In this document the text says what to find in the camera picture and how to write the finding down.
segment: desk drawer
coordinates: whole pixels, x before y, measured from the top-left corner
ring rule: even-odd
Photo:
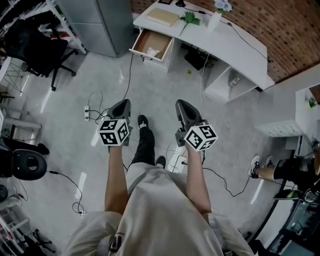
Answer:
[[[173,38],[168,35],[144,28],[140,32],[132,49],[129,49],[129,51],[137,55],[146,56],[150,59],[163,62],[168,50],[170,49],[172,41]],[[149,56],[147,54],[149,48],[158,50],[159,52],[155,56]]]

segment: gray floor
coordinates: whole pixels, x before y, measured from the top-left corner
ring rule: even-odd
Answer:
[[[38,142],[50,149],[47,158],[48,170],[68,175],[76,183],[82,173],[86,174],[81,204],[85,211],[101,211],[104,205],[107,181],[108,148],[95,143],[93,138],[97,125],[93,120],[84,120],[84,107],[90,94],[103,92],[101,110],[120,101],[127,89],[131,53],[121,58],[110,58],[97,54],[73,56],[65,64],[77,70],[77,75],[60,70],[56,92],[51,92],[51,79],[31,75],[22,97],[10,102],[30,111],[26,119],[41,123],[43,128]],[[132,105],[131,138],[139,139],[136,118],[146,115],[154,132],[156,157],[164,155],[169,143],[179,128],[175,102],[183,99],[197,108],[201,107],[199,96],[201,71],[189,65],[181,54],[174,70],[164,73],[146,66],[134,55],[131,82],[127,98]],[[220,104],[202,93],[202,117],[215,128],[219,139],[207,150],[204,166],[225,177],[228,189],[239,193],[248,179],[248,167],[253,155],[260,154],[262,160],[272,152],[277,157],[285,154],[283,140],[272,140],[253,127],[253,112],[259,104],[259,93],[251,91],[228,104]],[[98,109],[99,92],[90,99],[91,109]],[[123,149],[124,164],[129,166],[137,143],[130,141]],[[176,148],[172,143],[170,149]],[[211,205],[226,214],[245,234],[254,232],[265,218],[279,185],[265,181],[257,200],[251,203],[259,180],[251,179],[244,193],[233,198],[224,188],[224,182],[209,170],[204,171],[209,189]],[[76,202],[77,189],[62,176],[47,173],[35,181],[22,181],[28,195],[21,209],[33,224],[62,250],[82,218],[71,206]]]

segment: book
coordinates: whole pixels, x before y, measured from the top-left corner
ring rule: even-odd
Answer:
[[[154,8],[151,11],[149,11],[145,17],[148,20],[160,23],[162,25],[171,27],[173,25],[173,23],[175,23],[177,21],[177,19],[179,19],[179,15],[172,13],[170,11],[167,10],[163,10],[160,8]]]

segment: white sneaker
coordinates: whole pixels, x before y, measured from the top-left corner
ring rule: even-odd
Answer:
[[[272,155],[269,155],[269,156],[266,158],[263,167],[266,168],[266,167],[269,167],[269,166],[273,166],[273,165],[274,165],[274,164],[272,163],[272,159],[273,159],[273,158],[274,158],[274,157],[273,157]]]
[[[256,170],[260,167],[259,160],[260,156],[257,154],[252,158],[250,167],[248,169],[249,176],[256,174]]]

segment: power strip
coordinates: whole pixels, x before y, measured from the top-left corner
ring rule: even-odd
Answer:
[[[90,120],[90,106],[84,106],[84,120]]]

